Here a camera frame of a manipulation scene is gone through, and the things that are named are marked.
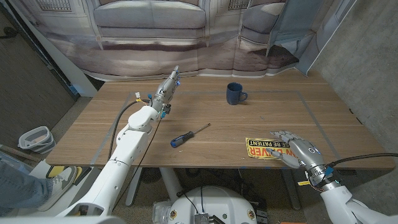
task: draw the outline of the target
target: wooden table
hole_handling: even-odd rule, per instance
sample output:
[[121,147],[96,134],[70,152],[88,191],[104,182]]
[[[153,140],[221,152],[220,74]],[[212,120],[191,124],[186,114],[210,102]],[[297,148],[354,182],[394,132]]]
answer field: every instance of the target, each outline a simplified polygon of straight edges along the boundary
[[[162,81],[105,83],[49,154],[47,162],[51,165],[104,166],[117,114],[136,99],[135,92],[139,91],[142,98],[146,98]],[[244,103],[227,104],[226,86],[230,82],[243,85],[249,95]],[[316,72],[310,73],[309,78],[296,70],[258,79],[182,78],[171,104],[171,112],[161,121],[142,167],[283,169],[286,165],[281,161],[248,157],[245,143],[245,138],[273,138],[269,131],[282,129],[315,143],[325,162],[384,152]],[[118,131],[143,105],[133,105],[125,112]],[[193,139],[175,149],[170,146],[173,138],[206,123],[211,126]],[[344,169],[393,169],[394,166],[394,161],[388,157],[339,165]]]

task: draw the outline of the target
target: caution sign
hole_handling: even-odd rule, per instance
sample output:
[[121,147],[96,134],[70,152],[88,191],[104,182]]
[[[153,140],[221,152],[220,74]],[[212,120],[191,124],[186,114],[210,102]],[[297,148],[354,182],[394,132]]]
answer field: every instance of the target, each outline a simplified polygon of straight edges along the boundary
[[248,149],[249,157],[258,159],[278,159],[267,152],[266,148],[269,147],[275,151],[285,153],[297,158],[297,156],[290,149],[289,144],[282,140],[275,139],[258,139],[246,138],[246,147]]

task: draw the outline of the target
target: robotic arm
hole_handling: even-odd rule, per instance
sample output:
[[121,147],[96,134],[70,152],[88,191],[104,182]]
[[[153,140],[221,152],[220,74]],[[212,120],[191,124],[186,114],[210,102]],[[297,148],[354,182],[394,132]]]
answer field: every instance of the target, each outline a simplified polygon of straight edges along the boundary
[[313,143],[289,131],[276,131],[271,132],[271,134],[288,143],[298,159],[294,156],[274,151],[271,148],[267,148],[267,151],[273,156],[280,158],[282,162],[291,168],[305,167],[310,174],[309,179],[312,185],[324,190],[321,193],[321,197],[333,223],[370,224],[379,223],[388,218],[388,216],[375,212],[364,203],[353,199],[351,192],[333,177],[333,170],[325,166],[320,151]]
[[170,101],[179,86],[178,66],[163,81],[149,106],[132,114],[128,124],[116,137],[117,147],[87,194],[68,207],[58,217],[84,212],[86,215],[110,215],[132,162],[145,151],[151,121],[156,121],[170,111]]

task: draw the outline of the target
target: person's leg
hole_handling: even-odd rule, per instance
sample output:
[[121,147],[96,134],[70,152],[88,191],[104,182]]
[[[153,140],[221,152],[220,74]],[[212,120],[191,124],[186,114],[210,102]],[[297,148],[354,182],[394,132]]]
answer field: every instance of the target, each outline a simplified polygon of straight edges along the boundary
[[52,187],[49,193],[49,199],[37,208],[39,211],[44,212],[52,207],[57,200],[65,193],[75,181],[77,175],[76,167],[68,167],[63,170],[60,174],[51,178]]
[[52,181],[26,175],[0,161],[0,207],[32,208],[45,203]]

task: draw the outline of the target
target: printed backdrop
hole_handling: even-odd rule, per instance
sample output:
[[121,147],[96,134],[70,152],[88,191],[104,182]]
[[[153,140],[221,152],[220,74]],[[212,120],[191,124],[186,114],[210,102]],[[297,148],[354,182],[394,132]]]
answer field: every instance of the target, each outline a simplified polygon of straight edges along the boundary
[[[341,1],[320,1],[316,6],[308,0],[15,3],[85,73],[104,80],[128,80],[160,78],[176,65],[183,76],[275,75],[300,61]],[[287,32],[295,37],[276,36],[279,44],[268,49],[270,34],[286,32],[284,24],[289,24]]]

